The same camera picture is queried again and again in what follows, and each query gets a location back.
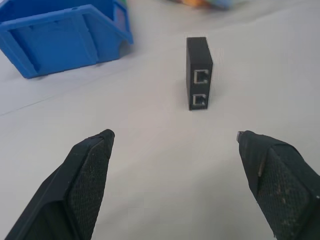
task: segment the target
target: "blue plastic bin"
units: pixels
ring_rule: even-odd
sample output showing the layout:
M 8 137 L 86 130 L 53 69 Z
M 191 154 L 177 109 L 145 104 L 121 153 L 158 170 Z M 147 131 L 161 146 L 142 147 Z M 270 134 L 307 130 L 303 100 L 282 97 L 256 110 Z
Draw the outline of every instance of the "blue plastic bin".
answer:
M 117 0 L 5 0 L 0 49 L 27 79 L 120 57 L 133 44 L 127 7 Z

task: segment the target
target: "black block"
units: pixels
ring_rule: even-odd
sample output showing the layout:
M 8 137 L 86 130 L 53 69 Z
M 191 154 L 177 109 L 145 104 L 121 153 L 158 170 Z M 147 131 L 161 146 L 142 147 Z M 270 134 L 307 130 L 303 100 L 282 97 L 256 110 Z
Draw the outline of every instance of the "black block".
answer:
M 186 39 L 186 88 L 189 110 L 207 109 L 213 60 L 205 37 Z

